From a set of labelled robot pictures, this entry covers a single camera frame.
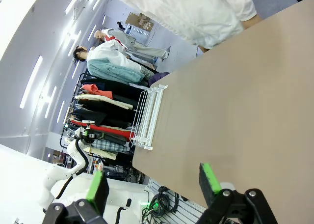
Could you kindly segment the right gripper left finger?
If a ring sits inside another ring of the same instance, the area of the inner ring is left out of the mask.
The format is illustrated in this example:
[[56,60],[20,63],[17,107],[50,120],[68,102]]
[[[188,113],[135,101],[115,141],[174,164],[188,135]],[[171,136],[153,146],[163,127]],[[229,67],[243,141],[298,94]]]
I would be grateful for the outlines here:
[[96,172],[86,198],[65,206],[52,203],[45,212],[44,224],[105,224],[103,218],[109,185],[104,172]]

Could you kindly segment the person's left hand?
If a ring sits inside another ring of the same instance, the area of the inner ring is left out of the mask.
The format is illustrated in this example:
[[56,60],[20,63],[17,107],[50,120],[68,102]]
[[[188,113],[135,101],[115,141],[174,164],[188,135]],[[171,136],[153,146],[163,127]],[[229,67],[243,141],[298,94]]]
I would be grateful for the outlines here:
[[244,29],[248,29],[261,21],[262,21],[262,18],[257,14],[249,20],[242,21],[242,25]]

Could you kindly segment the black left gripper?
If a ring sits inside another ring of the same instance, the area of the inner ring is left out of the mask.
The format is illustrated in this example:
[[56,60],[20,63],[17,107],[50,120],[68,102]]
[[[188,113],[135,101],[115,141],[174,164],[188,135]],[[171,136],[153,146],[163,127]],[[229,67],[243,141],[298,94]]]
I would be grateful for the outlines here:
[[82,129],[79,132],[79,138],[85,143],[93,143],[95,140],[102,140],[104,134],[95,132],[92,129]]

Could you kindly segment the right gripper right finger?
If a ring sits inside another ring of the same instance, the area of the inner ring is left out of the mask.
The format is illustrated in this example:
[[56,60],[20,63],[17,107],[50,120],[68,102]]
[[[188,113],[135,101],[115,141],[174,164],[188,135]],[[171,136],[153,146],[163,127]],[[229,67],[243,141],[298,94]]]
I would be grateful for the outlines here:
[[199,166],[199,185],[208,208],[198,224],[276,224],[277,220],[259,189],[248,189],[243,194],[222,188],[210,164]]

